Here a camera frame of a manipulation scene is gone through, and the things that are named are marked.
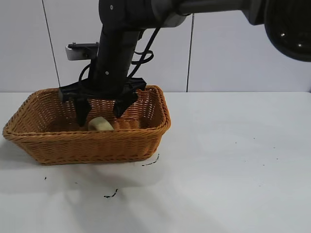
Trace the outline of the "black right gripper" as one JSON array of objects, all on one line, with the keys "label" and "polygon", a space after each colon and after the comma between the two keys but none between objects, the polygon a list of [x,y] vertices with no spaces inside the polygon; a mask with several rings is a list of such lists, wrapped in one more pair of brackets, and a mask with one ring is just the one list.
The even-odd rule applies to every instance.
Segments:
[{"label": "black right gripper", "polygon": [[76,120],[80,127],[86,123],[91,105],[86,98],[115,100],[113,113],[120,118],[138,100],[135,92],[144,90],[146,82],[142,78],[127,76],[132,58],[142,31],[101,34],[97,43],[71,43],[66,47],[70,61],[90,60],[84,70],[86,79],[59,88],[62,101],[74,99]]}]

